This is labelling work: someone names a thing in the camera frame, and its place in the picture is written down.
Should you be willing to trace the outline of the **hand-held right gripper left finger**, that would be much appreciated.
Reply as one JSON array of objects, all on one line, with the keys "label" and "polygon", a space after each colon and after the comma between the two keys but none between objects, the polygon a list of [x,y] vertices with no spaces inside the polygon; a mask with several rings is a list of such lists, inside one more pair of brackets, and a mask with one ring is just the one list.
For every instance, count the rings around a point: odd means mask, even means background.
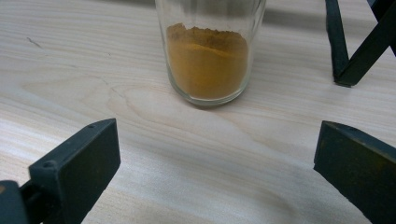
[{"label": "hand-held right gripper left finger", "polygon": [[29,166],[22,186],[31,224],[80,224],[120,167],[117,122],[89,124]]}]

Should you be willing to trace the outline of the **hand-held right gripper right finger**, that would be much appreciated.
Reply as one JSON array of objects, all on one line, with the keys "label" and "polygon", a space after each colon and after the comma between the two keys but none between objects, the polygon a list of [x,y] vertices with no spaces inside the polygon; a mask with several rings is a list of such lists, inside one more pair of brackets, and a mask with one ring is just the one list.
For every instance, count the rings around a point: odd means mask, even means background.
[{"label": "hand-held right gripper right finger", "polygon": [[323,121],[314,169],[373,224],[396,224],[396,148],[345,124]]}]

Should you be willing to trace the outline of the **white small object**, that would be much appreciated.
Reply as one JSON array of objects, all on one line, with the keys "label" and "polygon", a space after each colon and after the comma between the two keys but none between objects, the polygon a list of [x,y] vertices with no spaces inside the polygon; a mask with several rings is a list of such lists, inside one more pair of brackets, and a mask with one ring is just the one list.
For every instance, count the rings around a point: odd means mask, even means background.
[{"label": "white small object", "polygon": [[198,106],[246,88],[266,0],[155,0],[171,85]]}]

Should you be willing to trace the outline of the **black shelf with hairpin legs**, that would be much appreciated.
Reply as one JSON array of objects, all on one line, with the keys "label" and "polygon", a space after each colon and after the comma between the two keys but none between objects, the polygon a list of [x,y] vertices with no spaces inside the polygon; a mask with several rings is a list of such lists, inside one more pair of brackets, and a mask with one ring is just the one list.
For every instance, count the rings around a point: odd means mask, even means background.
[{"label": "black shelf with hairpin legs", "polygon": [[326,31],[331,47],[333,81],[344,87],[357,85],[386,49],[396,57],[396,0],[366,0],[377,25],[348,57],[338,0],[325,0]]}]

